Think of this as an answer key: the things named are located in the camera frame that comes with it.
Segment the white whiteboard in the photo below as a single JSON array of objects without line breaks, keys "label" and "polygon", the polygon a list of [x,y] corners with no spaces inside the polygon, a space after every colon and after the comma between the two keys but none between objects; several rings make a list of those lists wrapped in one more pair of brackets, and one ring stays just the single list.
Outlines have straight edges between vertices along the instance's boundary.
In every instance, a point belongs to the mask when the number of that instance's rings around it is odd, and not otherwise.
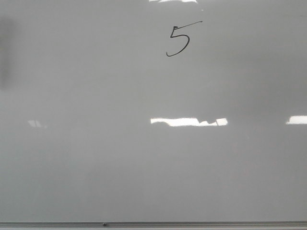
[{"label": "white whiteboard", "polygon": [[306,229],[306,1],[1,1],[0,227]]}]

